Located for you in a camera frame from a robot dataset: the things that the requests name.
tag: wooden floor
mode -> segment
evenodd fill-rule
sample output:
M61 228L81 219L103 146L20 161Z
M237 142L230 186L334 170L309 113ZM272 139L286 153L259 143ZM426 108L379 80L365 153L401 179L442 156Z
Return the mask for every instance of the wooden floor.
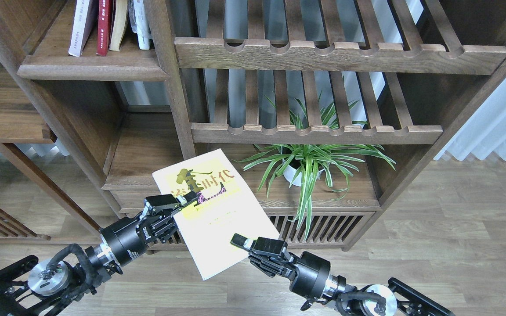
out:
M35 161L101 225L114 220L71 158ZM1 158L0 207L37 233L84 234ZM61 248L0 244L0 268ZM506 316L506 162L432 162L352 250L311 252L350 284L397 277L458 316ZM300 312L304 301L287 280L245 261L204 282L186 251L144 256L124 271L61 315L338 315L320 306Z

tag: silver motor disc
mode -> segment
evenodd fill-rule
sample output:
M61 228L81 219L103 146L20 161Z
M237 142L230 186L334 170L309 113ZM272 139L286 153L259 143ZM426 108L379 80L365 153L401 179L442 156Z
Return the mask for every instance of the silver motor disc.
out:
M386 316L394 316L396 310L398 309L398 301L395 298L394 293L387 287L382 284L374 284L367 288L366 292L374 292L376 294L380 294L383 298L386 299ZM379 316L374 308L376 307L376 302L371 300L366 300L363 302L364 309L371 315Z
M58 271L54 275L48 276L43 273L49 262L50 259L39 262L29 274L28 285L30 290L42 296L55 294L66 288L69 284L69 268L63 261L58 263Z

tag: white curtain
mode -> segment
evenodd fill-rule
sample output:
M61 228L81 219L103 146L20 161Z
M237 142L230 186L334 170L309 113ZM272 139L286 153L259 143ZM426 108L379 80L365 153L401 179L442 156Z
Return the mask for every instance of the white curtain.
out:
M506 78L434 159L484 160L492 153L506 161Z

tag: spider plant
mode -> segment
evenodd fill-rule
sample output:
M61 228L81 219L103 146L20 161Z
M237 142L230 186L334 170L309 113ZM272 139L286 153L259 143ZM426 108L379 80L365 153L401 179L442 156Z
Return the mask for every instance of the spider plant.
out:
M303 116L290 111L291 123L297 129L307 128L304 118L307 117L307 110L301 100L296 99L299 104ZM349 103L349 109L353 108L357 101ZM320 110L322 124L332 129L339 128L339 120L335 111L335 103L331 102L328 106ZM365 121L353 121L353 124L367 124ZM333 177L330 166L335 166L339 172L345 177L346 187L342 189L333 189L333 192L347 192L349 189L349 177L353 176L354 171L359 171L353 162L364 162L361 156L373 156L385 160L392 168L394 168L394 160L386 156L382 151L384 148L380 145L369 144L271 144L264 147L255 144L259 153L253 154L249 158L245 158L239 162L249 162L243 167L248 170L259 164L268 163L261 183L257 188L260 190L267 183L267 198L271 190L273 180L278 176L282 176L288 166L296 161L296 172L293 180L300 177L302 180L300 188L299 203L296 216L293 220L297 220L297 229L301 228L301 224L306 219L306 229L304 231L304 241L307 239L311 228L311 194L315 187L315 182L319 178L320 170L325 171L325 183L329 188L333 187Z

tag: red book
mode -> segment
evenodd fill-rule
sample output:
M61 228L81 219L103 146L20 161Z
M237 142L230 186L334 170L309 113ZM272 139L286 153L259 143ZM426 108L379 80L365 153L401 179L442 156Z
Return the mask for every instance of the red book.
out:
M108 41L111 35L112 0L99 0L97 22L97 54L107 56Z

